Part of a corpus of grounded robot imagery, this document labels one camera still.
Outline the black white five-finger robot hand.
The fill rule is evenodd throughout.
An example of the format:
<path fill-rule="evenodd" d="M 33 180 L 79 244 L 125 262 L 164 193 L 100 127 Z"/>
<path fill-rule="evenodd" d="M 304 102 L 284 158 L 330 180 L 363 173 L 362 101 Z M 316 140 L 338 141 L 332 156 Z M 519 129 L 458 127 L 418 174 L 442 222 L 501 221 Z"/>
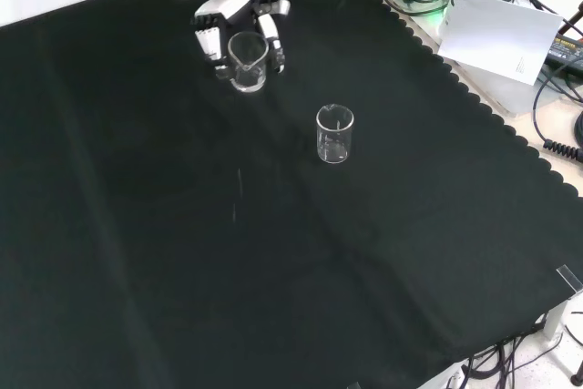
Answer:
<path fill-rule="evenodd" d="M 228 31 L 242 18 L 250 17 L 267 42 L 267 55 L 278 74 L 285 68 L 285 55 L 275 20 L 287 16 L 289 0 L 208 0 L 191 19 L 195 36 L 206 63 L 220 79 L 232 79 L 233 67 L 228 55 Z"/>

